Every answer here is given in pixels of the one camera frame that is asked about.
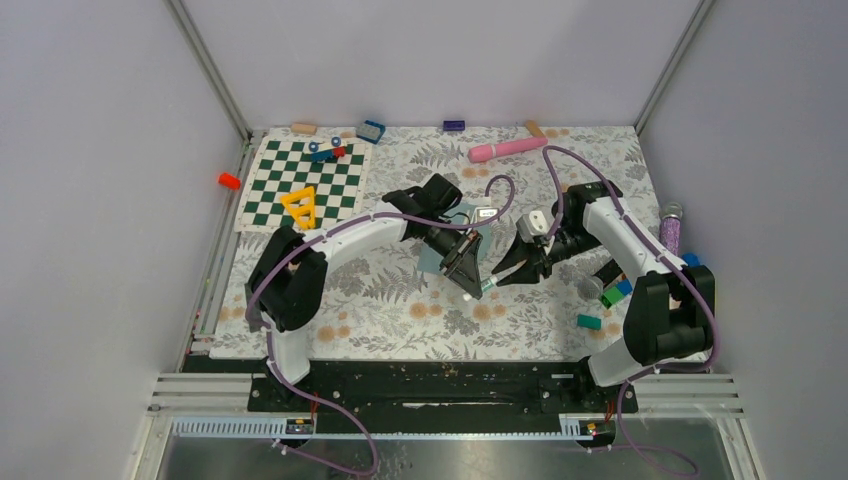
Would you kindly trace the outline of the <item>teal green envelope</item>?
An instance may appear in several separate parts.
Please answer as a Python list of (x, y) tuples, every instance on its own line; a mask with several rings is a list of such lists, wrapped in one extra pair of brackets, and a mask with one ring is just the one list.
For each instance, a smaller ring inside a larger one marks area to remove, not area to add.
[[(442, 215), (442, 220), (449, 221), (454, 224), (471, 223), (472, 208), (473, 205), (471, 203), (461, 202), (454, 208), (447, 210)], [(478, 228), (477, 231), (481, 237), (481, 244), (477, 257), (478, 261), (482, 262), (486, 258), (492, 244), (492, 227), (490, 225), (486, 225)], [(423, 273), (438, 274), (442, 259), (443, 256), (441, 254), (438, 254), (431, 247), (424, 244), (421, 248), (417, 270)]]

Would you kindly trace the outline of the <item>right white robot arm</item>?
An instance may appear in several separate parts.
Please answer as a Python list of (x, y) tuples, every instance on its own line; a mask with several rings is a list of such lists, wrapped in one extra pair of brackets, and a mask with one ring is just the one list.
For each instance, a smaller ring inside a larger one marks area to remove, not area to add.
[(622, 336), (580, 362), (575, 402), (597, 412), (613, 398), (613, 385), (648, 367), (705, 352), (714, 346), (710, 324), (715, 278), (673, 255), (631, 214), (619, 189), (602, 182), (571, 186), (552, 210), (562, 216), (545, 239), (545, 216), (533, 211), (493, 273), (501, 286), (536, 284), (555, 264), (597, 247), (607, 249), (632, 286)]

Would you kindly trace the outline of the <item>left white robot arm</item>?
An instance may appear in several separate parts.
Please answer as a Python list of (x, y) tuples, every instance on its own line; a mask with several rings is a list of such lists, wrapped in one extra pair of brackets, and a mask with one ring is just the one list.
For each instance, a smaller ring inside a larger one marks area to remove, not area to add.
[(475, 228), (441, 217), (462, 198), (440, 174), (422, 186), (385, 194), (372, 209), (328, 229), (303, 234), (290, 226), (271, 236), (247, 283), (247, 318), (266, 335), (272, 398), (288, 411), (309, 401), (306, 326), (318, 313), (330, 273), (364, 254), (409, 239), (441, 257), (439, 270), (473, 299), (483, 295)]

